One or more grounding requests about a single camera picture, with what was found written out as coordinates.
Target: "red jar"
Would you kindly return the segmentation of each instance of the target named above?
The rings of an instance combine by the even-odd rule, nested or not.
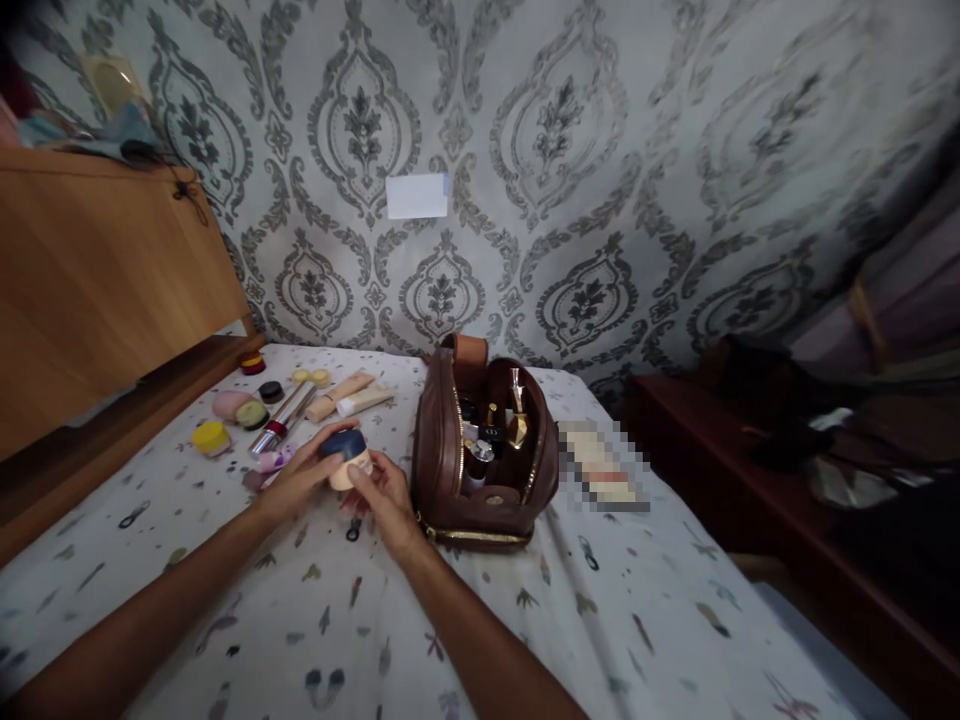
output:
[[[259,375],[267,369],[263,355],[256,351],[243,353],[238,360],[240,360],[240,371],[244,375]]]

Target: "wooden furniture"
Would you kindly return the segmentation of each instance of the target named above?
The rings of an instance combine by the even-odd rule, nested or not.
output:
[[[263,344],[194,177],[0,149],[0,566]]]
[[[786,563],[851,641],[883,666],[875,682],[912,717],[955,714],[957,655],[830,540],[836,515],[813,500],[802,478],[747,457],[756,439],[718,399],[685,380],[636,377],[626,407],[638,451],[724,550]]]
[[[173,172],[0,151],[0,460],[249,312]]]

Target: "gold zipper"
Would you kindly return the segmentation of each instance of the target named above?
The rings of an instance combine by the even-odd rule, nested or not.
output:
[[[450,377],[453,380],[453,406],[457,409],[457,487],[454,495],[460,494],[460,485],[463,483],[463,416],[460,414],[460,395],[457,393],[457,380],[453,374],[453,364],[456,358],[450,356]]]
[[[417,513],[416,517],[417,522],[427,534],[427,540],[432,543],[436,543],[437,538],[446,538],[449,540],[483,540],[485,542],[512,544],[525,543],[530,539],[522,535],[503,535],[500,533],[486,533],[477,530],[437,530],[436,528],[427,525],[427,523],[425,523],[420,517],[419,512]]]
[[[543,418],[540,418],[540,424],[543,425]],[[528,502],[530,502],[530,494],[533,492],[533,480],[537,474],[537,466],[540,463],[540,456],[543,454],[543,446],[546,444],[545,442],[540,441],[539,435],[540,433],[537,433],[537,446],[533,450],[533,464],[530,466],[530,477],[527,478],[527,486],[523,489],[523,495],[520,498],[521,505],[526,505]]]

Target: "person's hand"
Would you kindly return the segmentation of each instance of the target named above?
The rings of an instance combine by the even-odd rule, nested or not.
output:
[[[340,453],[321,458],[320,445],[334,433],[355,428],[359,424],[357,418],[350,418],[320,428],[310,442],[297,450],[251,509],[275,525],[303,510],[314,488],[326,482],[333,471],[343,464],[343,455]]]
[[[373,475],[351,465],[347,476],[377,518],[383,544],[400,565],[426,546],[413,514],[407,476],[396,464],[376,450],[370,456],[377,465]]]

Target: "brown leather makeup bag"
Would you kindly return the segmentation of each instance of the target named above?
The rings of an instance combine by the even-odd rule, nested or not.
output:
[[[413,446],[413,506],[431,540],[466,550],[513,552],[533,537],[534,520],[557,492],[557,427],[537,381],[515,360],[487,364],[487,343],[448,335],[428,361],[427,380],[417,408]],[[524,388],[527,434],[520,448],[504,443],[486,484],[462,494],[464,466],[460,399],[486,408],[497,404],[495,424],[503,427],[513,407],[511,370]]]

